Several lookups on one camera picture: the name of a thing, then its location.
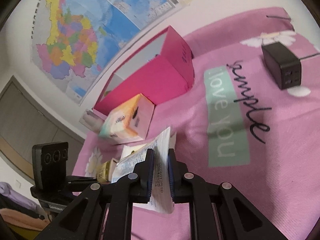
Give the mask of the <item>clear plastic wrapped pack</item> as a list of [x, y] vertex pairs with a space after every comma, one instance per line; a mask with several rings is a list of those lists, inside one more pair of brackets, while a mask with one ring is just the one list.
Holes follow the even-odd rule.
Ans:
[[82, 114], [79, 122], [87, 127], [90, 131], [99, 134], [105, 121], [93, 111], [87, 109]]

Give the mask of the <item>world map poster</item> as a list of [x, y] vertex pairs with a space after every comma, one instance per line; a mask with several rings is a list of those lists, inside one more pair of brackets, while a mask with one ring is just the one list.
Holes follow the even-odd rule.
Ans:
[[33, 63], [81, 104], [129, 46], [184, 6], [184, 0], [39, 0]]

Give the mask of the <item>pink open storage box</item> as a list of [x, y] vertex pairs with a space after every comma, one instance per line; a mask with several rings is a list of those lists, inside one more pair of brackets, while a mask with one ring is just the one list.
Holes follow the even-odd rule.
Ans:
[[194, 84], [192, 60], [187, 42], [168, 26], [111, 74], [93, 108], [108, 115], [137, 94], [143, 94], [154, 105], [183, 95]]

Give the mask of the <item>black power adapter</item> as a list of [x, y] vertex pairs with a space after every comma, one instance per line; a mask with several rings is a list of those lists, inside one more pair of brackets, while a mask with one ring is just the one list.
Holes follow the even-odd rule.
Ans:
[[265, 66], [280, 90], [300, 86], [302, 65], [300, 59], [280, 42], [261, 46]]

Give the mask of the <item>pink floral bed cover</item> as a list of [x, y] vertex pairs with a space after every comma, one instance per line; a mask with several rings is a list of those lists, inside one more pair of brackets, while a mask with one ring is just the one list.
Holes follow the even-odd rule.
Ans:
[[[177, 160], [205, 181], [235, 186], [288, 239], [319, 220], [319, 55], [280, 7], [243, 12], [187, 35], [194, 84], [156, 106], [149, 139], [167, 127]], [[262, 45], [300, 59], [300, 86], [280, 90]]]

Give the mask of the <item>yellow white snack packet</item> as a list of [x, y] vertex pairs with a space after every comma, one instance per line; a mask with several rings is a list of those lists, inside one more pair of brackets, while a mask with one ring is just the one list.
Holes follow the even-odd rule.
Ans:
[[118, 159], [112, 158], [111, 160], [101, 164], [97, 169], [97, 174], [96, 174], [97, 181], [101, 184], [111, 183], [112, 174], [118, 163], [119, 163]]

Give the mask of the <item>grey cabinet door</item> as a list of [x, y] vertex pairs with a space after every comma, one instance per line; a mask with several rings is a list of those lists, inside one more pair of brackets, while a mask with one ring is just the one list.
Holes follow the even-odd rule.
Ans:
[[1, 90], [1, 152], [33, 180], [32, 147], [49, 142], [68, 142], [66, 171], [71, 175], [84, 139], [49, 114], [12, 76]]

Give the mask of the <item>white blue printed sachet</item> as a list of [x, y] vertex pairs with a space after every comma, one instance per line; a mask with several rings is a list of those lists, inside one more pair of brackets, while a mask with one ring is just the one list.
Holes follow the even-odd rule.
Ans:
[[[175, 148], [176, 134], [170, 134], [171, 128], [168, 127], [149, 142], [152, 144], [150, 149], [155, 153], [151, 198], [147, 204], [135, 204], [136, 207], [164, 214], [171, 214], [174, 210], [169, 186], [168, 152], [170, 148]], [[132, 173], [134, 167], [135, 165], [119, 162], [114, 169], [111, 182], [115, 183], [121, 177]]]

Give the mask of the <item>pastel tissue pack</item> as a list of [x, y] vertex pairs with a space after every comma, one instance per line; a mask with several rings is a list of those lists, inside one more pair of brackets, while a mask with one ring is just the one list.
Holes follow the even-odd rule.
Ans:
[[98, 136], [113, 145], [145, 140], [154, 109], [148, 98], [137, 94], [109, 113]]

